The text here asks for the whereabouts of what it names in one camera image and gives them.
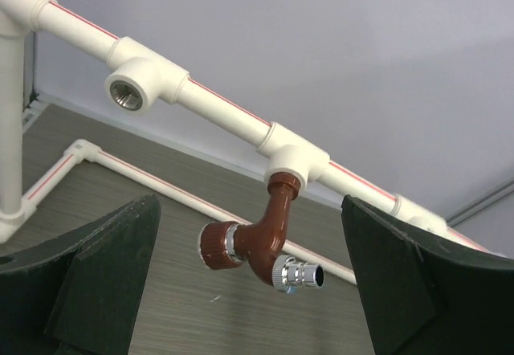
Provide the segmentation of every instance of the gray wall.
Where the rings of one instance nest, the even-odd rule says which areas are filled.
[[[248,220],[258,220],[267,202],[262,182],[57,107],[45,111],[25,135],[25,189],[77,138]],[[49,194],[12,240],[0,246],[0,255],[60,235],[148,192],[84,162]],[[210,220],[168,198],[160,200],[161,225],[132,354],[373,353],[353,285],[328,275],[322,290],[287,297],[260,283],[248,266],[210,271],[196,252],[198,232]],[[350,265],[338,210],[298,198],[288,237]]]
[[[514,258],[514,194],[482,210],[456,229],[491,251]]]
[[[442,216],[514,175],[504,137],[514,126],[514,0],[59,2]],[[265,166],[181,108],[118,112],[104,98],[106,67],[49,35],[38,63],[46,93],[236,165]]]

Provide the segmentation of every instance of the brown valve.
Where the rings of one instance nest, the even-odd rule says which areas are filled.
[[[298,196],[300,180],[289,173],[275,173],[267,184],[270,198],[264,216],[251,225],[236,221],[212,222],[198,237],[198,253],[210,269],[240,267],[248,260],[253,272],[273,285],[271,272],[288,232],[291,202]]]

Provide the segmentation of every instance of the open pipe outlet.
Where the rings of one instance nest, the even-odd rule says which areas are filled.
[[[200,257],[214,270],[237,268],[248,261],[259,279],[280,292],[292,293],[298,287],[320,288],[324,282],[320,265],[279,255],[286,242],[289,210],[300,191],[300,180],[293,174],[275,173],[270,177],[267,191],[270,198],[257,223],[207,224],[198,237]]]

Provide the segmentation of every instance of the hose connector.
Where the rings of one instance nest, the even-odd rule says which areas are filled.
[[[273,264],[271,277],[277,291],[292,294],[297,288],[321,288],[324,270],[318,264],[301,263],[294,256],[281,255]]]

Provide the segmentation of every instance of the gray floor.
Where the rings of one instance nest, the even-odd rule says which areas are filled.
[[[23,146],[28,189],[77,138],[122,158],[241,217],[260,218],[262,182],[167,149],[62,108],[50,107]],[[0,255],[81,226],[149,190],[84,162],[50,193]],[[210,220],[168,198],[133,336],[132,354],[372,354],[357,289],[327,276],[320,291],[277,294],[248,267],[209,271],[197,256],[198,232]],[[337,210],[299,198],[288,238],[349,266]]]

